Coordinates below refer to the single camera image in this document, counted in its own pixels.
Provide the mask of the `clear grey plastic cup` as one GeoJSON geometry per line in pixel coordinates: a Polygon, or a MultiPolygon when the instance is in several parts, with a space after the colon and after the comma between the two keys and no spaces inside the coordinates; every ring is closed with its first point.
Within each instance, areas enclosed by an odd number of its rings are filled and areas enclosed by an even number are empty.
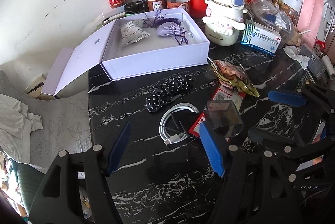
{"type": "Polygon", "coordinates": [[[225,138],[238,135],[244,128],[236,105],[231,100],[211,100],[204,108],[206,122],[209,122],[214,131],[225,138]]]}

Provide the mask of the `green brown snack packet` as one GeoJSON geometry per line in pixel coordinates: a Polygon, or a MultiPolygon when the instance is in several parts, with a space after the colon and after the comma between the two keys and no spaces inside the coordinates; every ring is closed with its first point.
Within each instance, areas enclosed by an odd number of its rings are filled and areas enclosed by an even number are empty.
{"type": "Polygon", "coordinates": [[[251,83],[241,65],[233,65],[224,60],[213,60],[210,58],[207,58],[207,60],[222,86],[239,93],[246,93],[256,98],[259,97],[258,90],[251,83]]]}

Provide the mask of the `red white snack bar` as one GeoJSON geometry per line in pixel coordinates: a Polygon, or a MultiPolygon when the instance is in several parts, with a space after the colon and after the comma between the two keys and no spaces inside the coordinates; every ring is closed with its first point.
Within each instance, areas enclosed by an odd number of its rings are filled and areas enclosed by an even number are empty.
{"type": "Polygon", "coordinates": [[[244,92],[220,86],[188,132],[200,137],[200,125],[207,120],[214,131],[225,138],[237,136],[244,128],[239,110],[245,96],[244,92]]]}

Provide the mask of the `black polka dot scrunchie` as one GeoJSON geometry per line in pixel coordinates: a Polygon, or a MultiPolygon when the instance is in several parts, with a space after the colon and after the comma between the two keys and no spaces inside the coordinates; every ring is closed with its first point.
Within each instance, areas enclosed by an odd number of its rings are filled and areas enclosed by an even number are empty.
{"type": "Polygon", "coordinates": [[[164,105],[179,95],[186,94],[192,88],[193,78],[181,74],[158,85],[145,100],[144,108],[149,113],[157,112],[164,105]]]}

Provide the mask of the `lavender drawstring sachet pouch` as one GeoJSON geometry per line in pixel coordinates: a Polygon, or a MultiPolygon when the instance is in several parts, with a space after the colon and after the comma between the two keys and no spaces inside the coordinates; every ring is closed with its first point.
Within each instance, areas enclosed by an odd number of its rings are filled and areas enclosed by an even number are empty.
{"type": "Polygon", "coordinates": [[[189,44],[182,22],[177,18],[167,17],[166,15],[167,13],[163,13],[162,10],[156,11],[153,18],[149,18],[145,13],[145,17],[142,18],[143,26],[155,28],[158,37],[173,37],[180,46],[189,44]]]}

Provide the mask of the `white printed snack packet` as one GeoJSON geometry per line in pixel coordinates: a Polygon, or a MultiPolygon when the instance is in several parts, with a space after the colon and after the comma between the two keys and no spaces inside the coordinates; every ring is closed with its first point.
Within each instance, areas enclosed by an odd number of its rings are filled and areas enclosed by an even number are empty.
{"type": "Polygon", "coordinates": [[[143,29],[142,20],[132,20],[120,25],[120,32],[122,36],[121,47],[137,43],[138,41],[151,36],[143,29]]]}

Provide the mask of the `crumpled white tissue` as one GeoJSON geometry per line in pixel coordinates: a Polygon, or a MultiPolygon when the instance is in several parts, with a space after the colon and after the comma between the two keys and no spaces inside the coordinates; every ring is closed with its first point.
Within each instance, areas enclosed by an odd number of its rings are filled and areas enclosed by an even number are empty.
{"type": "Polygon", "coordinates": [[[297,61],[303,70],[307,69],[310,58],[299,54],[299,50],[296,46],[286,46],[283,50],[289,58],[297,61]]]}

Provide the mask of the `grey leaf pattern cushion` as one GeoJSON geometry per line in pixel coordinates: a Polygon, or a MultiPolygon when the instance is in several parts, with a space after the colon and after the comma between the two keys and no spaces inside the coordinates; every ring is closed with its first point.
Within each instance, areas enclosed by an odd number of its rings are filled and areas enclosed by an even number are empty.
{"type": "Polygon", "coordinates": [[[92,147],[87,91],[68,98],[42,101],[18,91],[1,71],[1,94],[21,101],[28,106],[28,112],[41,116],[43,129],[30,134],[27,146],[30,160],[25,164],[46,173],[60,151],[74,154],[92,147]]]}

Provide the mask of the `blue white medicine box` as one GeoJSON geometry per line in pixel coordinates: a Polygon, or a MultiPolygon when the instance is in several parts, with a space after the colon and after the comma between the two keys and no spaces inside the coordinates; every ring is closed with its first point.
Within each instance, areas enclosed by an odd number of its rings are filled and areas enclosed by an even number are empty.
{"type": "Polygon", "coordinates": [[[274,56],[281,40],[282,37],[276,30],[248,19],[245,20],[241,45],[274,56]]]}

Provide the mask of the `pink paper bag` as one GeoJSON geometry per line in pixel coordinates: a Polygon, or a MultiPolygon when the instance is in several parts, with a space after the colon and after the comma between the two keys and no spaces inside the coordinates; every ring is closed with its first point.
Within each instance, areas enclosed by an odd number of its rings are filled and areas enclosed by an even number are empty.
{"type": "Polygon", "coordinates": [[[303,0],[297,23],[297,30],[304,32],[301,41],[313,48],[320,28],[324,0],[303,0]]]}

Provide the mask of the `clear plastic bag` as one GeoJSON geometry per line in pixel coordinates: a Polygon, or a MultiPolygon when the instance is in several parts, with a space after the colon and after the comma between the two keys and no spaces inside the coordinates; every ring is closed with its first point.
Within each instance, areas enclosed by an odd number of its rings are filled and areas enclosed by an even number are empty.
{"type": "Polygon", "coordinates": [[[279,48],[282,48],[294,36],[292,20],[283,10],[273,4],[273,0],[252,0],[248,6],[255,22],[281,35],[279,48]]]}

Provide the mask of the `cream cinnamoroll electric cooker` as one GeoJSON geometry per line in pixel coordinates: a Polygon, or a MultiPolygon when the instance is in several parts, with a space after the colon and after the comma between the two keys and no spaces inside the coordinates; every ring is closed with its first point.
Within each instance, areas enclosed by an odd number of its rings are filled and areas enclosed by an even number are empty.
{"type": "Polygon", "coordinates": [[[244,15],[247,13],[244,0],[204,0],[207,5],[205,35],[220,46],[231,46],[245,30],[244,15]]]}

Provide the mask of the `white open gift box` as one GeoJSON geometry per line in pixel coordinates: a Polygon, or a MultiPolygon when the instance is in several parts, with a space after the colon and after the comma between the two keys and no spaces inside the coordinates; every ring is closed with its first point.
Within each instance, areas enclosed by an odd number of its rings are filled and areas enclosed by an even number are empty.
{"type": "Polygon", "coordinates": [[[86,38],[75,49],[64,48],[58,54],[46,78],[42,93],[56,95],[85,72],[100,65],[111,81],[139,77],[167,70],[204,65],[210,41],[182,8],[163,9],[115,19],[86,38]],[[174,37],[160,37],[150,24],[175,18],[183,28],[187,43],[174,37]],[[149,37],[122,46],[121,27],[139,21],[149,37]]]}

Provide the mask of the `dark green glass jar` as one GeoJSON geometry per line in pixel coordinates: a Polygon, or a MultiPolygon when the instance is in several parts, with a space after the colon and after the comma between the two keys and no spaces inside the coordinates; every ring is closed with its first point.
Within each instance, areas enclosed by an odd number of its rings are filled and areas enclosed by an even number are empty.
{"type": "Polygon", "coordinates": [[[144,13],[144,4],[142,1],[127,3],[124,6],[124,12],[126,17],[134,14],[144,13]]]}

